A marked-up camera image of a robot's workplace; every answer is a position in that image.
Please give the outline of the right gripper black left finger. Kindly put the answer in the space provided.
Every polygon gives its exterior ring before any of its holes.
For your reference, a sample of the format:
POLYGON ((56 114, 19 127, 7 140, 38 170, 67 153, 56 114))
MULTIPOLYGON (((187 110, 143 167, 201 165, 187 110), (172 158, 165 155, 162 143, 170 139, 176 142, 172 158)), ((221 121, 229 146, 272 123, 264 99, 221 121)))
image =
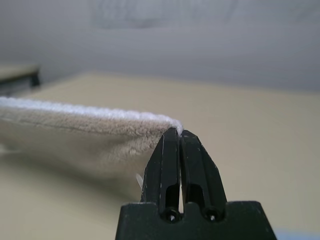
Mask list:
POLYGON ((144 170, 140 204, 167 223, 182 220, 180 200, 180 150, 178 131, 169 128, 160 137, 144 170))

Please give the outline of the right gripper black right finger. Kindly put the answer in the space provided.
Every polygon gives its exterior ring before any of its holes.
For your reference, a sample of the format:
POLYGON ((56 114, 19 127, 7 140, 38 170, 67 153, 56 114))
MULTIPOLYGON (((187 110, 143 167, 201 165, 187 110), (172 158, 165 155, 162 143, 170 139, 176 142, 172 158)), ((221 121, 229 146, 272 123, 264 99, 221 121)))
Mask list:
POLYGON ((194 203, 207 221, 221 221, 227 198, 219 170, 198 136, 188 130, 180 136, 180 165, 184 209, 194 203))

